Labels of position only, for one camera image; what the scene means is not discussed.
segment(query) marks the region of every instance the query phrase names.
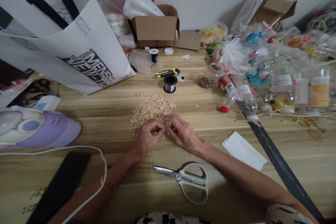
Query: open cardboard box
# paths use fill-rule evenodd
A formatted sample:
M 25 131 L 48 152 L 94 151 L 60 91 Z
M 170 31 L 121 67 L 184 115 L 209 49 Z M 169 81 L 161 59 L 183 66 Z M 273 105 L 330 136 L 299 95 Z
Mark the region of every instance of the open cardboard box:
M 163 4 L 157 7 L 165 16 L 136 16 L 129 21 L 140 47 L 174 46 L 198 51 L 202 34 L 194 30 L 180 31 L 179 13 L 174 6 Z
M 176 37 L 180 36 L 179 13 L 172 5 L 157 6 L 165 16 L 136 16 L 131 21 L 134 37 L 140 47 L 173 46 Z
M 262 23 L 265 21 L 271 25 L 276 21 L 289 18 L 295 13 L 296 1 L 288 0 L 263 0 L 258 10 L 250 21 L 253 23 Z

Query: white scissors handle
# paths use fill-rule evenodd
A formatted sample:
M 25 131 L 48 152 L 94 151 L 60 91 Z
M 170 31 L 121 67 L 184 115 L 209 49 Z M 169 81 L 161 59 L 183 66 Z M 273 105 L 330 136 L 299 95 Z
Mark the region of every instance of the white scissors handle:
M 185 170 L 188 168 L 188 167 L 191 167 L 191 166 L 197 166 L 201 169 L 203 175 L 202 177 L 200 176 L 197 176 L 195 174 L 191 174 L 191 173 L 188 173 L 186 172 Z M 203 205 L 207 199 L 208 199 L 208 187 L 207 187 L 207 183 L 208 183 L 208 175 L 207 175 L 207 172 L 205 171 L 205 169 L 197 164 L 197 163 L 190 163 L 188 165 L 186 165 L 182 170 L 180 170 L 180 174 L 182 175 L 182 179 L 178 181 L 179 185 L 181 186 L 181 189 L 184 193 L 184 195 L 187 197 L 187 199 L 195 204 L 195 205 Z M 193 187 L 193 188 L 196 188 L 198 190 L 201 190 L 203 192 L 203 196 L 201 199 L 193 199 L 191 197 L 189 197 L 189 195 L 186 193 L 185 191 L 185 187 L 186 186 L 190 186 L 190 187 Z

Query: hand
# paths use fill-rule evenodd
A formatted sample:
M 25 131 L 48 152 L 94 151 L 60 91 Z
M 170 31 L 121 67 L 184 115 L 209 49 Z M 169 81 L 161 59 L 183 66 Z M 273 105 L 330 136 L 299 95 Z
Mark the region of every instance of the hand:
M 201 155 L 205 141 L 195 133 L 188 122 L 183 121 L 177 114 L 168 114 L 163 119 L 171 123 L 171 126 L 166 129 L 177 145 L 190 154 Z
M 152 120 L 141 125 L 134 146 L 134 150 L 141 158 L 161 139 L 165 131 L 164 128 L 158 120 Z

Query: yellow utility knife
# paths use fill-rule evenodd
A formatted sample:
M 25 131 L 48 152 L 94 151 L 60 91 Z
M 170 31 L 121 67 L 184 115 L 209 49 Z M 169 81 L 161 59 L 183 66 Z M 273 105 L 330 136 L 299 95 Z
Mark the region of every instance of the yellow utility knife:
M 161 77 L 165 77 L 167 75 L 175 75 L 175 74 L 179 74 L 180 70 L 177 68 L 173 68 L 173 69 L 169 69 L 167 71 L 163 71 L 160 73 L 157 73 L 156 75 L 153 75 L 154 78 L 161 78 Z

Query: bracelet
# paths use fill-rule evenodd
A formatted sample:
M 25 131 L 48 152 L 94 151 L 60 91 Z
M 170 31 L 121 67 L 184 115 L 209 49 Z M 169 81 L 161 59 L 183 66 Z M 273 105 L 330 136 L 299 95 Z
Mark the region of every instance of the bracelet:
M 101 176 L 100 176 L 100 185 L 103 184 L 104 173 L 105 173 L 105 172 L 103 172 L 103 173 L 101 174 Z M 109 188 L 109 187 L 107 187 L 106 185 L 103 185 L 103 189 L 105 189 L 105 190 L 107 190 L 107 191 L 112 190 L 112 188 Z

